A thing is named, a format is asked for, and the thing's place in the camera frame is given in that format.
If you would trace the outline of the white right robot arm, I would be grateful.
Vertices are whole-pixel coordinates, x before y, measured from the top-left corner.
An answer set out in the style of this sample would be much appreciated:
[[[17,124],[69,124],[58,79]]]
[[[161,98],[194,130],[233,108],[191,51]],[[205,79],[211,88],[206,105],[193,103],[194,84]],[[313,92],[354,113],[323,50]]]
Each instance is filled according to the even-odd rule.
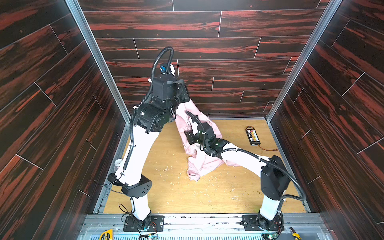
[[[198,116],[186,111],[190,117],[190,131],[185,135],[190,144],[199,144],[200,151],[207,156],[220,160],[232,160],[236,165],[244,167],[261,179],[261,190],[264,195],[262,207],[257,219],[257,228],[274,232],[276,236],[284,230],[284,216],[281,211],[286,199],[306,200],[304,189],[287,171],[278,156],[271,158],[256,155],[240,149],[231,142],[218,138],[208,123],[200,121]]]

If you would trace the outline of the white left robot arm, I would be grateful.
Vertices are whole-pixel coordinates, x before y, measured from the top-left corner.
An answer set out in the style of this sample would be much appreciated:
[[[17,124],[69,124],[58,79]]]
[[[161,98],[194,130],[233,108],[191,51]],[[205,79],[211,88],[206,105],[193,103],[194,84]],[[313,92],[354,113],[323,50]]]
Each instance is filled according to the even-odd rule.
[[[134,109],[130,120],[128,152],[117,171],[108,176],[108,181],[120,186],[121,193],[130,198],[132,211],[128,221],[141,231],[150,226],[151,210],[147,194],[153,184],[142,174],[144,164],[164,125],[176,118],[180,104],[190,101],[185,82],[177,79],[171,71],[173,56],[174,49],[166,47],[155,59],[150,89]]]

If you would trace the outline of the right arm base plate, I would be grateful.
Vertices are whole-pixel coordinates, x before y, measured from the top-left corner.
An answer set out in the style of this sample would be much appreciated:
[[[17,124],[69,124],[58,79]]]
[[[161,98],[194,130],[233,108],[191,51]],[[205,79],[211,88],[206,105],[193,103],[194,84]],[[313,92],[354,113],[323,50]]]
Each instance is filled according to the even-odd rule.
[[[245,228],[245,231],[281,232],[284,230],[284,223],[279,214],[273,220],[268,220],[262,215],[243,215],[240,225]]]

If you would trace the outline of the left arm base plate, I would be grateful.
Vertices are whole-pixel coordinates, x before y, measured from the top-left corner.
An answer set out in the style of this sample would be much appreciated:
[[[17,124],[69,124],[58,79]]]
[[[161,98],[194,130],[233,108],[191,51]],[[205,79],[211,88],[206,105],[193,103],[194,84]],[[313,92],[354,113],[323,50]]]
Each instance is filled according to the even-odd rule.
[[[148,215],[144,220],[139,220],[133,215],[126,217],[123,232],[162,232],[165,217],[161,215]]]

